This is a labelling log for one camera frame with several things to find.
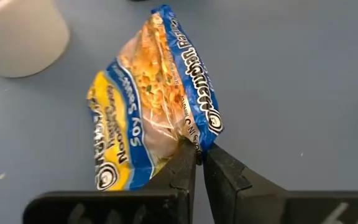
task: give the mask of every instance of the blue table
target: blue table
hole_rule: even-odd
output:
[[[0,77],[0,223],[43,192],[95,189],[86,92],[161,3],[208,66],[221,147],[286,189],[358,190],[358,1],[59,0],[67,52]],[[212,223],[197,172],[194,223]]]

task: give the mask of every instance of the ramen noodle bag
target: ramen noodle bag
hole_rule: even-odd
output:
[[[145,185],[188,138],[202,155],[223,130],[206,67],[169,6],[152,11],[88,92],[98,190]]]

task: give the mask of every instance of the plastic food packaging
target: plastic food packaging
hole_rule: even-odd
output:
[[[183,138],[202,156],[222,132],[208,72],[169,6],[154,10],[88,92],[98,190],[145,185]]]

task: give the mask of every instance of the white cup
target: white cup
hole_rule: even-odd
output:
[[[69,38],[53,0],[0,0],[0,76],[40,72],[59,58]]]

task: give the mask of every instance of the blue surface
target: blue surface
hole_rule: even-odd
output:
[[[59,0],[67,52],[40,74],[0,77],[0,224],[20,223],[42,192],[94,189],[86,92],[162,3],[208,67],[220,146],[286,189],[358,190],[358,1]],[[197,174],[194,223],[210,224]]]

